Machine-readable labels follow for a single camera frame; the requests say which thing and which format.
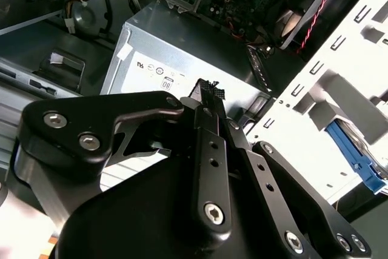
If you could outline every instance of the silver metal sheet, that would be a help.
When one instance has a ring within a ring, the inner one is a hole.
[[[387,1],[359,0],[247,136],[252,142],[260,139],[273,144],[329,203],[352,190],[361,178],[327,133],[317,131],[308,115],[301,116],[291,109],[306,93],[312,93],[329,69],[343,76],[367,99],[386,92],[387,45],[365,39],[362,31],[375,26],[373,18]]]
[[[30,85],[31,80],[50,88],[50,95],[57,98],[79,95],[97,95],[101,90],[109,67],[112,51],[69,35],[56,27],[39,22],[6,35],[0,36],[0,78],[16,86],[27,86],[30,90],[45,92]],[[54,50],[66,52],[85,62],[81,78],[81,90],[75,93],[61,87],[53,80],[34,74]]]
[[[162,86],[163,77],[171,87]],[[190,15],[150,4],[124,24],[101,93],[166,90],[180,98],[199,78],[220,82],[231,116],[261,93],[243,45]]]
[[[5,29],[0,30],[0,35],[4,35],[6,33],[12,32],[14,30],[21,29],[22,27],[26,27],[26,26],[31,25],[31,24],[36,24],[39,21],[43,21],[45,19],[51,18],[52,16],[59,15],[60,13],[61,13],[61,11],[58,10],[57,12],[52,12],[52,13],[49,13],[47,15],[42,15],[38,18],[33,18],[33,19],[30,19],[29,21],[26,21],[26,22],[21,22],[19,24],[11,25],[10,27],[7,27]]]
[[[0,167],[8,168],[23,108],[38,97],[0,83]]]

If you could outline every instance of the gray metal panel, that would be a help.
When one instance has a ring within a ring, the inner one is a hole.
[[[0,82],[0,167],[7,168],[23,108],[39,98]]]
[[[33,74],[53,50],[60,49],[85,62],[81,79],[81,95],[99,93],[112,57],[112,51],[69,35],[45,22],[2,35],[0,44],[2,44],[0,46],[0,69],[16,74],[15,78],[11,78],[0,71],[1,78],[7,78],[16,86],[23,84],[29,86],[31,90],[42,92],[29,85],[32,79],[45,87],[56,90],[55,97],[57,98],[74,97],[79,94],[57,85],[54,81],[51,82]]]
[[[309,115],[319,131],[325,130],[336,119],[351,123],[342,109],[327,101],[316,104],[310,110]]]
[[[124,45],[133,50],[122,61],[117,54]],[[258,84],[244,48],[236,40],[162,4],[150,4],[125,23],[102,94],[121,93],[125,83],[140,82],[136,75],[127,78],[135,52],[185,76],[188,85],[181,86],[179,93],[175,90],[173,94],[177,98],[189,95],[198,78],[219,81],[219,88],[226,91],[225,106],[229,115],[241,107],[248,109],[261,93],[256,88]],[[160,84],[152,84],[147,90],[161,90]]]
[[[60,13],[61,13],[61,11],[58,10],[57,12],[49,13],[47,15],[42,15],[41,17],[33,18],[33,19],[30,19],[29,21],[21,22],[20,24],[12,25],[10,27],[7,27],[5,29],[0,30],[0,35],[4,35],[6,33],[12,32],[14,30],[21,29],[22,27],[26,27],[26,26],[31,25],[31,24],[36,24],[39,21],[44,21],[45,19],[59,15]]]
[[[345,78],[335,75],[325,86],[325,90],[363,133],[370,145],[387,135],[388,118]]]

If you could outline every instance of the red wire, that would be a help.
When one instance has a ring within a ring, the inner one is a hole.
[[[322,9],[324,8],[324,6],[326,4],[326,1],[327,0],[322,0],[321,5],[318,7],[318,10],[314,14],[314,17],[313,17],[313,20],[311,22],[311,25],[310,25],[309,29],[307,30],[306,36],[304,37],[304,41],[302,42],[300,48],[296,51],[298,54],[306,46],[306,42],[310,38],[311,32],[312,32],[312,30],[314,28],[314,25],[316,24],[316,20],[318,19],[319,14],[321,13]]]

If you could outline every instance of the screw hole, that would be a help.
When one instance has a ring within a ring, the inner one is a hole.
[[[272,192],[275,191],[274,188],[273,188],[273,186],[272,186],[271,184],[269,184],[269,183],[266,184],[266,187],[267,187],[267,189],[268,189],[269,191],[272,191]]]
[[[209,144],[210,144],[210,146],[211,146],[213,149],[218,149],[218,146],[217,146],[216,143],[210,142]]]
[[[214,160],[214,159],[210,159],[209,162],[210,162],[210,165],[212,165],[213,167],[218,167],[219,166],[218,162],[216,160]]]
[[[50,121],[53,123],[53,124],[59,124],[62,120],[60,117],[58,116],[50,116]]]
[[[207,107],[204,108],[204,112],[208,115],[208,116],[213,116],[212,112],[210,111],[210,109],[208,109]]]
[[[178,106],[178,103],[172,97],[167,97],[167,102],[172,106]]]

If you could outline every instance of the metal slot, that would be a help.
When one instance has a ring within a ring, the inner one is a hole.
[[[45,90],[48,94],[55,95],[55,93],[56,93],[55,89],[52,89],[50,87],[44,87],[41,83],[39,83],[35,80],[32,80],[32,79],[30,79],[29,84],[37,89]]]
[[[80,92],[84,67],[85,62],[55,50],[41,63],[39,70],[34,74],[74,92]]]
[[[365,5],[363,9],[361,9],[361,11],[357,14],[354,21],[359,24],[361,21],[363,21],[363,19],[368,15],[371,10],[371,8],[367,9],[367,6]]]
[[[315,66],[313,67],[313,69],[310,70],[310,74],[312,75],[315,75],[319,72],[319,70],[321,70],[321,68],[323,67],[324,63],[321,63],[321,61],[318,61]]]
[[[275,122],[274,119],[268,119],[268,121],[263,125],[263,127],[265,127],[266,129],[269,129],[270,126],[272,126],[272,124]]]
[[[303,88],[304,88],[304,86],[302,86],[301,84],[298,84],[298,86],[295,87],[295,89],[293,90],[291,95],[294,96],[294,97],[297,97],[299,95],[299,93],[301,93]]]
[[[0,73],[4,74],[4,75],[7,75],[11,78],[16,78],[16,73],[15,72],[12,72],[12,71],[9,71],[7,69],[4,69],[4,68],[0,68]]]
[[[346,37],[344,36],[339,36],[335,42],[331,45],[330,49],[332,49],[333,51],[337,51],[339,47],[341,47],[341,45],[344,43],[344,41],[346,40]]]

